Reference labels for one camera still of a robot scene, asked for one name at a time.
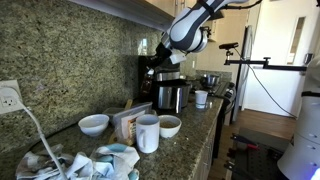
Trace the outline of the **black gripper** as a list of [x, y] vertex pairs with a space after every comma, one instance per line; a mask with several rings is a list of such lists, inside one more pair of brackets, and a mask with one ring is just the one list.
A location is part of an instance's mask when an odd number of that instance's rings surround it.
[[162, 43], [160, 43], [156, 48], [156, 54], [149, 58], [148, 66], [150, 68], [155, 68], [169, 59], [172, 52], [170, 49], [166, 48]]

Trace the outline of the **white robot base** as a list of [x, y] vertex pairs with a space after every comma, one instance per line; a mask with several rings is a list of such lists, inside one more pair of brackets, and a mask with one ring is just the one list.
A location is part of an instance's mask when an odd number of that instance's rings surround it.
[[293, 141], [277, 166], [289, 180], [319, 180], [320, 56], [307, 67]]

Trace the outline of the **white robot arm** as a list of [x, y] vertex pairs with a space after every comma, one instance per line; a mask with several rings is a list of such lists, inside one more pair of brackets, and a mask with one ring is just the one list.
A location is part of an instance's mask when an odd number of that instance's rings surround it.
[[184, 8], [162, 34], [156, 54], [149, 58], [149, 67], [155, 68], [165, 61], [179, 64], [188, 53], [201, 52], [207, 45], [209, 33], [203, 24], [230, 3], [248, 0], [198, 0], [193, 7]]

